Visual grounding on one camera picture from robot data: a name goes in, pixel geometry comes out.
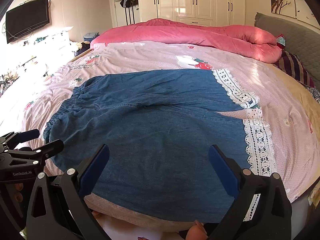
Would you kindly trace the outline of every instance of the gray headboard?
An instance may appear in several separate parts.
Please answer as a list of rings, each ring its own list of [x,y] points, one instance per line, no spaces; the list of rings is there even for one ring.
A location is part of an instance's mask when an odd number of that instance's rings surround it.
[[[285,50],[299,56],[316,87],[320,89],[320,34],[302,25],[262,13],[257,13],[254,25],[274,36],[282,33]]]

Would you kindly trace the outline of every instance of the white drawer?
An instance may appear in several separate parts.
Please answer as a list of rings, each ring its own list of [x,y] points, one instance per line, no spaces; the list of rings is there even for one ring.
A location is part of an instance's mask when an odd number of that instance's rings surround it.
[[[197,18],[177,17],[177,22],[191,24],[191,25],[213,26],[212,20],[197,19]]]

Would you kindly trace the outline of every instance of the human hand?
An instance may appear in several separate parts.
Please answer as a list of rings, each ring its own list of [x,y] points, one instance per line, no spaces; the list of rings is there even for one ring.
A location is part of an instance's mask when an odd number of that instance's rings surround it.
[[[18,191],[18,192],[16,192],[16,193],[13,195],[14,199],[15,199],[17,202],[22,202],[22,201],[23,201],[23,196],[22,196],[22,194],[20,193],[20,191],[23,190],[23,184],[22,184],[22,183],[14,184],[14,188]]]
[[[205,231],[203,224],[196,220],[193,223],[193,227],[189,229],[186,240],[206,240],[207,238],[207,232]]]
[[[99,217],[102,216],[102,213],[93,210],[93,211],[92,211],[92,215],[94,216],[95,219],[98,219]]]

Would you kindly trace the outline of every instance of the screw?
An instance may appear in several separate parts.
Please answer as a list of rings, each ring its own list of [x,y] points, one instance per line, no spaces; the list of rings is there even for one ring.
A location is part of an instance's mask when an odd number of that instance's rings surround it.
[[[274,173],[274,174],[273,174],[273,177],[274,177],[275,179],[280,179],[280,175],[279,175],[278,173]]]
[[[75,170],[74,168],[71,168],[71,169],[67,170],[67,174],[68,174],[68,175],[72,175],[72,174],[74,174],[75,172],[76,172],[76,170]]]
[[[38,174],[38,178],[39,179],[42,179],[44,177],[44,172],[40,172],[39,174]]]
[[[244,175],[247,175],[247,176],[251,174],[251,171],[249,169],[244,169],[242,172]]]

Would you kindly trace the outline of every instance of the blue gripper pad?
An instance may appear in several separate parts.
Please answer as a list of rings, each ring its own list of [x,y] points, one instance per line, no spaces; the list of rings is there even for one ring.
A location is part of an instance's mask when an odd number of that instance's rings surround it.
[[[240,193],[239,180],[231,170],[230,166],[214,146],[209,148],[208,156],[209,161],[217,173],[227,194],[237,199]]]
[[[28,142],[28,141],[31,141],[33,139],[39,138],[39,136],[40,136],[39,130],[38,129],[33,129],[33,130],[30,130],[30,131],[18,133],[16,140],[19,143],[24,143],[24,142]]]
[[[103,169],[109,161],[109,157],[109,147],[104,144],[100,150],[87,161],[83,168],[82,176],[79,179],[78,194],[80,198],[91,194]]]

